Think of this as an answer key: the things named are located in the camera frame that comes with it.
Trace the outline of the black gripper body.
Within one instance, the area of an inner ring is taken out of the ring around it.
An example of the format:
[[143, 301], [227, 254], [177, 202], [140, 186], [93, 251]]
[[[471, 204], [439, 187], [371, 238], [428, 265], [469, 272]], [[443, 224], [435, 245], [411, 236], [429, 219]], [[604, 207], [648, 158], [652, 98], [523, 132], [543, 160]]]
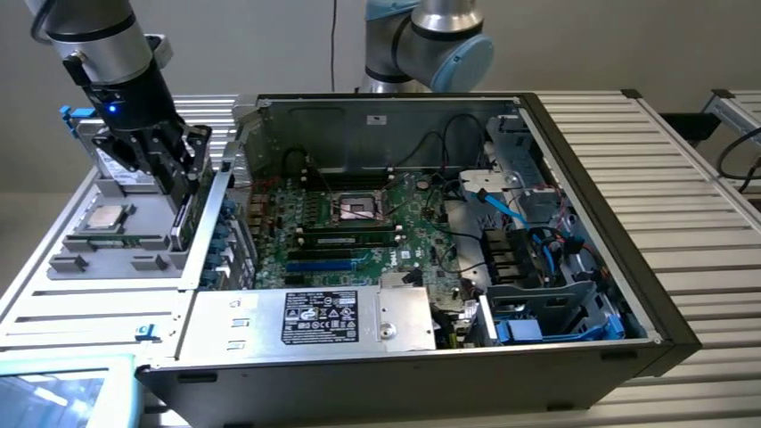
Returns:
[[119, 84], [91, 84], [84, 92], [104, 121], [107, 132], [179, 132], [183, 169], [183, 125], [159, 65]]

